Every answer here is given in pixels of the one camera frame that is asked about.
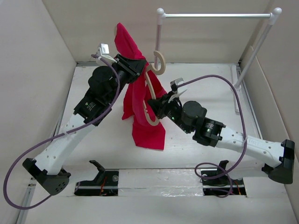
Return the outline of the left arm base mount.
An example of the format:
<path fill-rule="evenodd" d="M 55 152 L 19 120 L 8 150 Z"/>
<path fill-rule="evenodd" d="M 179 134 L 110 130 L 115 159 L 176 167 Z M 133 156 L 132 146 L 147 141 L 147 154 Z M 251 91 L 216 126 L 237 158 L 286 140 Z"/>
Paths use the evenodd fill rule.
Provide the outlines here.
<path fill-rule="evenodd" d="M 118 196 L 118 169 L 105 169 L 95 160 L 90 164 L 97 169 L 96 175 L 91 180 L 77 182 L 74 195 L 76 196 Z"/>

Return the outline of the wooden clothes hanger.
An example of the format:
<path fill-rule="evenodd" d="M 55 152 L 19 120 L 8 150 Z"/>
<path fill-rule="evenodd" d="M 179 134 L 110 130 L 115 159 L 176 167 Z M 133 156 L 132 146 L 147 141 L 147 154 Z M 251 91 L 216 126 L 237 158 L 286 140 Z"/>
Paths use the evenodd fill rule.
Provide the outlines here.
<path fill-rule="evenodd" d="M 114 34 L 116 49 L 122 56 L 130 59 L 145 59 L 121 23 L 116 25 Z M 140 77 L 128 86 L 123 100 L 123 120 L 134 116 L 134 119 L 143 126 L 159 124 L 159 120 L 148 105 L 148 100 L 159 98 L 166 93 L 157 78 L 157 75 L 163 74 L 164 71 L 165 65 L 160 70 L 156 70 L 152 64 L 147 62 Z"/>

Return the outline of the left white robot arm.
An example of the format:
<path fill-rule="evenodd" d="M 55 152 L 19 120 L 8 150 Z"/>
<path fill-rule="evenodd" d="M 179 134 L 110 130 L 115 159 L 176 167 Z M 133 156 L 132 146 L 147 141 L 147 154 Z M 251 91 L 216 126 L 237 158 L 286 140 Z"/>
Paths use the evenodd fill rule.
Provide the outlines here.
<path fill-rule="evenodd" d="M 141 76 L 146 63 L 145 59 L 134 60 L 117 54 L 111 65 L 97 67 L 88 79 L 87 92 L 59 137 L 35 158 L 25 159 L 23 167 L 51 196 L 59 194 L 70 182 L 71 173 L 63 168 L 65 160 L 111 112 L 125 85 Z"/>

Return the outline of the red t-shirt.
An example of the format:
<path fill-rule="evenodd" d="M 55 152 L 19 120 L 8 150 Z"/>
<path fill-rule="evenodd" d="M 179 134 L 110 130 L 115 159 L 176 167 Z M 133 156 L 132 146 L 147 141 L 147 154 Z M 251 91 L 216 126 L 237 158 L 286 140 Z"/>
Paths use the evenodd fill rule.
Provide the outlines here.
<path fill-rule="evenodd" d="M 116 25 L 114 43 L 122 56 L 135 60 L 145 59 L 134 39 L 120 22 Z M 146 119 L 144 106 L 146 106 L 150 119 L 155 119 L 155 114 L 147 102 L 149 99 L 151 99 L 151 94 L 146 86 L 145 71 L 143 71 L 135 82 L 128 85 L 123 100 L 122 119 L 133 117 L 132 137 L 137 147 L 164 150 L 165 128 L 160 122 L 158 125 L 152 126 Z"/>

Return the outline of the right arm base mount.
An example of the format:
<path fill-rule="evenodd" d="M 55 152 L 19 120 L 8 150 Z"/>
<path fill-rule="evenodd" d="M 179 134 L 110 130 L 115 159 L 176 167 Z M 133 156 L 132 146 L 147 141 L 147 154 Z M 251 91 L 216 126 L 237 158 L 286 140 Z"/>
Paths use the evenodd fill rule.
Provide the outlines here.
<path fill-rule="evenodd" d="M 203 177 L 212 177 L 221 174 L 223 171 L 218 168 L 201 168 L 197 169 L 198 174 Z M 222 176 L 217 179 L 200 179 L 203 187 L 204 196 L 216 196 L 224 197 L 229 194 L 230 196 L 245 196 L 246 189 L 243 179 L 232 179 L 232 184 L 227 177 L 227 175 Z"/>

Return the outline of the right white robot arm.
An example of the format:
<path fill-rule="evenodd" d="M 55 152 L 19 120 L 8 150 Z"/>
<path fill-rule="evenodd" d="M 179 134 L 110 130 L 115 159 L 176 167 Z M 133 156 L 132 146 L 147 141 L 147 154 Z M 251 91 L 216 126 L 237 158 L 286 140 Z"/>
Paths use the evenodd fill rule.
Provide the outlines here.
<path fill-rule="evenodd" d="M 185 133 L 193 133 L 192 139 L 204 146 L 233 150 L 259 160 L 259 170 L 271 180 L 293 183 L 295 143 L 292 140 L 271 142 L 243 135 L 223 123 L 207 118 L 206 108 L 196 101 L 182 104 L 178 97 L 165 94 L 148 100 L 157 118 L 168 117 Z"/>

